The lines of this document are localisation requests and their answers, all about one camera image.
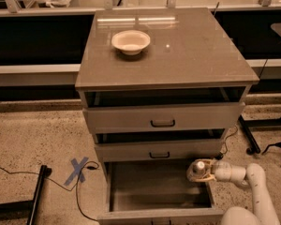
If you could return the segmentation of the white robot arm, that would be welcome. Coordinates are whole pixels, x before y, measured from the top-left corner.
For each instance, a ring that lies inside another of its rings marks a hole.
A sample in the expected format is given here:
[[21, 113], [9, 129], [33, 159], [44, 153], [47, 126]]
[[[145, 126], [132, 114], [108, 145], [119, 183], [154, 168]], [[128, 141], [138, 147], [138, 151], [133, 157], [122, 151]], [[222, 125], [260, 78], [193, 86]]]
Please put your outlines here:
[[281, 225], [267, 189], [265, 171], [258, 164], [241, 167], [226, 161], [197, 159], [187, 169], [186, 177], [191, 182], [231, 182], [238, 188], [251, 189], [253, 211], [231, 207], [220, 225]]

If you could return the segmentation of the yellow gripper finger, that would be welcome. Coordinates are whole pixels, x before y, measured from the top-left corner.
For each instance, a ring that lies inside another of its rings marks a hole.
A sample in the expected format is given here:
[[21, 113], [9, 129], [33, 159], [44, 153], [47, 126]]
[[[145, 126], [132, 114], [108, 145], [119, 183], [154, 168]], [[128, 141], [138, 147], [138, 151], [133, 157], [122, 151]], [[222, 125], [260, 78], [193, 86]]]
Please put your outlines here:
[[196, 170], [206, 170], [208, 168], [211, 168], [213, 164], [214, 161], [212, 159], [207, 159], [207, 158], [196, 159], [194, 161], [194, 168]]
[[187, 176], [187, 178], [190, 182], [196, 182], [196, 183], [215, 181], [215, 177], [213, 174], [202, 174], [202, 175], [190, 174]]

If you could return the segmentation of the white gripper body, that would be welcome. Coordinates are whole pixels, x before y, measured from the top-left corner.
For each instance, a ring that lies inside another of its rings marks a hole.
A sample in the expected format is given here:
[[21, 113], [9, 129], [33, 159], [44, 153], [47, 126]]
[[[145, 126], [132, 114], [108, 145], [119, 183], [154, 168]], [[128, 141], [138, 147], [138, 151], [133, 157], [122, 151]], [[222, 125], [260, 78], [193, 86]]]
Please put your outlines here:
[[226, 161], [217, 161], [213, 166], [213, 175], [217, 181], [242, 183], [246, 175], [246, 169], [231, 165]]

